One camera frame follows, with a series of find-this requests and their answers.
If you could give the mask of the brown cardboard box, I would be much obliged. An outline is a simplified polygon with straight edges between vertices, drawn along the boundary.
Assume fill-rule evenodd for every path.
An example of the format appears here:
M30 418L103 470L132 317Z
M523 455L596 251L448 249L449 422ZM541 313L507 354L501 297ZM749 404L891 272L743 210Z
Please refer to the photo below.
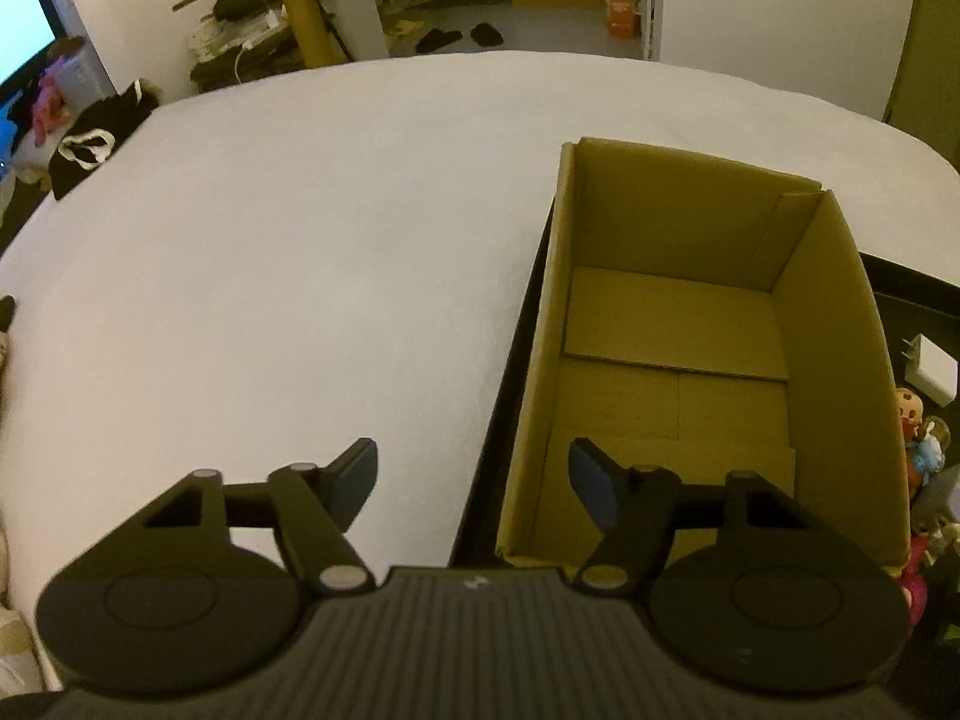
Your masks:
M905 566L895 380L835 195L692 151L563 146L496 535L509 564L576 569L599 544L569 483L581 437L688 483L760 473Z

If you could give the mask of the brown hair doll figurine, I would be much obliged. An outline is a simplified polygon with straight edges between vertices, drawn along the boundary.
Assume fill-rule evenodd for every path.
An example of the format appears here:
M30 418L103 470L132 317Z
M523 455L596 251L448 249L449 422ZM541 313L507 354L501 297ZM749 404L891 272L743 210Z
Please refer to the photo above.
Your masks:
M914 452L916 452L916 442L921 434L921 427L924 424L924 403L918 394L907 387L898 387L895 390L896 406L898 406L898 419L900 419L901 435L905 442L905 465L907 465L908 494L910 497L916 496L923 477L914 463Z

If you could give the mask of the purple grey block toy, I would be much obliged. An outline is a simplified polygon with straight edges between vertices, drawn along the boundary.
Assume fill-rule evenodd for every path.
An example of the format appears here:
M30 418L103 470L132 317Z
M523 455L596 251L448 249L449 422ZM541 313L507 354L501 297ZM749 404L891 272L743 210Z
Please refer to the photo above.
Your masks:
M960 518L960 466L940 472L921 489L911 506L911 529L918 535L935 533Z

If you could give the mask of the red dress doll figurine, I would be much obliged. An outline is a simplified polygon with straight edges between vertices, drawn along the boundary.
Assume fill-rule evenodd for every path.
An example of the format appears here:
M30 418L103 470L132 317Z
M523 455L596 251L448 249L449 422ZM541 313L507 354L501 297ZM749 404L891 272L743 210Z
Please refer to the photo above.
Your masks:
M928 606L928 582L924 569L930 569L947 554L958 553L958 525L947 523L934 532L915 533L910 541L910 559L898 577L898 585L907 600L910 626L916 628Z

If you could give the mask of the blue white small figurine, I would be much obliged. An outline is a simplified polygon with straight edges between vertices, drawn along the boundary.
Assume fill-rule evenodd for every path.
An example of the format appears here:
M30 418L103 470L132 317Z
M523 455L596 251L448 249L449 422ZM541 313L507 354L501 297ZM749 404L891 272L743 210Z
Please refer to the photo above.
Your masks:
M913 465L921 479L921 484L931 483L931 479L946 468L947 449L952 444L949 425L939 416L931 416L923 422L921 436L914 446Z

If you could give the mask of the white power adapter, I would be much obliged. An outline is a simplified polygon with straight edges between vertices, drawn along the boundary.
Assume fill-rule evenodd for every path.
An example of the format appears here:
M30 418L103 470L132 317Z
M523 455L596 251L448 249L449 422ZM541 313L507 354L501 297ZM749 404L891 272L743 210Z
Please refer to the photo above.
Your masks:
M958 361L930 338L918 333L903 340L903 379L911 390L926 395L937 406L947 406L958 395Z

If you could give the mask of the black tray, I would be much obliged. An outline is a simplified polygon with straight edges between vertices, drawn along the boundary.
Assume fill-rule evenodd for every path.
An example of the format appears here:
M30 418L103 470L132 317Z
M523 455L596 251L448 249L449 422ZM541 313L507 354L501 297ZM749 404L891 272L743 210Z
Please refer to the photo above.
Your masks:
M459 530L449 557L449 564L456 569L486 569L505 564L496 555L496 534L523 405L524 383L544 284L548 239L550 231L544 229L535 250L534 265L521 302L487 435L478 456L469 499L460 517ZM874 255L864 254L861 260L877 299L896 377L903 376L905 369L903 343L918 333L931 333L935 343L942 344L947 353L957 355L957 284L947 283Z

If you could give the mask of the black white ghost mask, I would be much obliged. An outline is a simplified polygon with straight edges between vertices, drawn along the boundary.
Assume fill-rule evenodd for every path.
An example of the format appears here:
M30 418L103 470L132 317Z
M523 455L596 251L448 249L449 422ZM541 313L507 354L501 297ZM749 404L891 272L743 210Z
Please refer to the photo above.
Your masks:
M160 107L158 90L143 78L125 91L88 106L50 156L53 198L64 199L98 171Z

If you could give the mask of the pink plush toy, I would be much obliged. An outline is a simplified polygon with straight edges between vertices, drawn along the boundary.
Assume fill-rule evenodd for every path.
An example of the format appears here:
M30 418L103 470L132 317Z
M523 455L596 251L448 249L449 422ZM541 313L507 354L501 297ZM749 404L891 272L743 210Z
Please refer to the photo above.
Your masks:
M62 62L55 62L39 80L37 98L31 106L32 138L36 146L43 146L47 137L70 119L70 110L57 85L57 73L63 66Z

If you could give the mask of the pile of clothes and papers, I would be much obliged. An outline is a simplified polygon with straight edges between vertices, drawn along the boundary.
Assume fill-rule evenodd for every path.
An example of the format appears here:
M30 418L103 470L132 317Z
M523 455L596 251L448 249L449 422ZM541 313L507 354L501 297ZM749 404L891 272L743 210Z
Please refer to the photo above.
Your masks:
M304 68L283 0L217 0L187 36L200 93Z

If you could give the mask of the black slipper left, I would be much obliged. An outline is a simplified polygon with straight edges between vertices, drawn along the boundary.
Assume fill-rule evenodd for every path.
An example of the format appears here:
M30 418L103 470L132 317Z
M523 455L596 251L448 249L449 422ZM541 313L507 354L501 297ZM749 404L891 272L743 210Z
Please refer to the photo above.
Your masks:
M451 29L451 31L439 28L430 29L425 36L418 39L418 43L415 44L415 54L436 54L436 52L439 52L441 49L459 43L462 37L464 37L464 34L462 34L459 29Z

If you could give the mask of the black slipper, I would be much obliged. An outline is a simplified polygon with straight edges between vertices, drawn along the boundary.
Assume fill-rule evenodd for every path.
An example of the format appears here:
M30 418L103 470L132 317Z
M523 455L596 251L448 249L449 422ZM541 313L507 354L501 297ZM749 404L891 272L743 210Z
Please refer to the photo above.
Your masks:
M436 54L436 52L439 52L441 49L459 43L462 37L464 37L464 34L462 34L459 29L451 29L451 31L439 28L430 29L425 36L418 39L418 43L415 44L415 54Z
M487 21L482 21L478 23L477 26L474 26L470 30L470 37L472 41L477 44L478 47L483 47L483 49L491 49L492 47L500 47L505 43L505 38L498 29L496 29Z

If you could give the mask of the black slipper right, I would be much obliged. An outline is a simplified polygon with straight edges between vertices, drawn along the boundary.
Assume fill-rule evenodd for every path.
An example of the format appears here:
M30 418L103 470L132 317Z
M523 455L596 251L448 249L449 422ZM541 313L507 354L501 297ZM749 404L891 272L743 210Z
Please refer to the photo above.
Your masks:
M491 49L492 47L500 47L505 43L505 38L498 29L496 29L487 21L482 21L478 23L477 26L474 26L470 30L470 37L472 41L477 44L478 47L483 47L483 49Z

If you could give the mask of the orange cardboard box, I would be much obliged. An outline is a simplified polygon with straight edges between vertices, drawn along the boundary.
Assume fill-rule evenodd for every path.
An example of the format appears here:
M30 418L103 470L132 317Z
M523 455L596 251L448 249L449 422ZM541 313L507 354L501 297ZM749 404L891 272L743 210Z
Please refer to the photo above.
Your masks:
M608 36L635 39L640 36L641 0L604 0Z

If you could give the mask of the television screen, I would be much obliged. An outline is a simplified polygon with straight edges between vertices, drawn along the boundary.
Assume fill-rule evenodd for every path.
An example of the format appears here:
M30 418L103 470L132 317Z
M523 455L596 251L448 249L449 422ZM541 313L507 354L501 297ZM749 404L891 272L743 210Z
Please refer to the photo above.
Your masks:
M52 0L0 2L2 104L8 104L43 70L50 46L65 34L64 23Z

